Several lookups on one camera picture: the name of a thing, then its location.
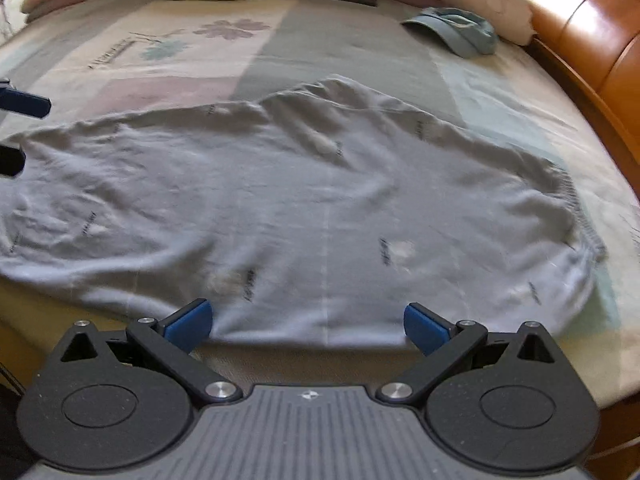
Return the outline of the grey-blue pants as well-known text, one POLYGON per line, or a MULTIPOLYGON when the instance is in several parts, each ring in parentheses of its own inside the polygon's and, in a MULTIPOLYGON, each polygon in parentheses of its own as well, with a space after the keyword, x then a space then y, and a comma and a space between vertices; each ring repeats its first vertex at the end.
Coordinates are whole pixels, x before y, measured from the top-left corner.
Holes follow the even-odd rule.
POLYGON ((226 344, 401 349, 402 310, 559 333, 605 249, 551 160, 334 76, 14 136, 1 274, 226 344))

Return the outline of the patchwork bed sheet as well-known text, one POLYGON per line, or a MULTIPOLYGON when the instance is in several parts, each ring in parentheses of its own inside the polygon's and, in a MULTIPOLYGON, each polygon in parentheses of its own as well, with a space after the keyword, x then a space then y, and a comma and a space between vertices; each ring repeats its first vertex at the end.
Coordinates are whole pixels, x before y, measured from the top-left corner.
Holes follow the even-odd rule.
MULTIPOLYGON (((521 48, 465 60, 433 37, 401 25, 410 6, 384 0, 363 8, 326 0, 195 2, 90 0, 40 18, 1 49, 1 69, 52 102, 42 122, 3 115, 1 136, 108 115, 220 102, 254 101, 340 76, 392 96, 457 127, 551 160, 573 182, 582 212, 602 242, 593 289, 578 318, 616 306, 608 248, 578 176, 581 162, 603 162, 585 117, 521 48)), ((1 326, 49 351, 85 318, 114 330, 127 318, 11 282, 1 274, 1 326)), ((238 382, 382 382, 416 352, 226 344, 208 338, 205 362, 238 382)), ((575 370, 574 360, 570 358, 575 370)))

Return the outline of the blue baseball cap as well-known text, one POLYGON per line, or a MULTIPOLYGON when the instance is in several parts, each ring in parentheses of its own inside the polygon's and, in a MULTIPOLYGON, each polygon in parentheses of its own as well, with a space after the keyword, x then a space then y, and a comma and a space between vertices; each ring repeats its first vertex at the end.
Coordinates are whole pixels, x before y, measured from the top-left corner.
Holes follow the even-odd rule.
POLYGON ((424 8, 413 18, 403 20, 401 25, 432 32, 460 58, 493 55, 499 43, 494 26, 487 20, 471 11, 450 6, 424 8))

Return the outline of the wooden headboard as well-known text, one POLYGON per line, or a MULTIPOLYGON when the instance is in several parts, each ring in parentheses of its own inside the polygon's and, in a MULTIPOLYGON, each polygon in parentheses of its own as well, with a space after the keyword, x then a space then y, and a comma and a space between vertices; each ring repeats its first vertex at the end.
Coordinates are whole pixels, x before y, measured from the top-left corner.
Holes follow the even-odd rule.
POLYGON ((581 162, 582 192, 608 248, 613 312, 578 318, 562 341, 601 405, 587 466, 598 479, 639 475, 639 0, 529 0, 527 49, 563 88, 606 151, 581 162))

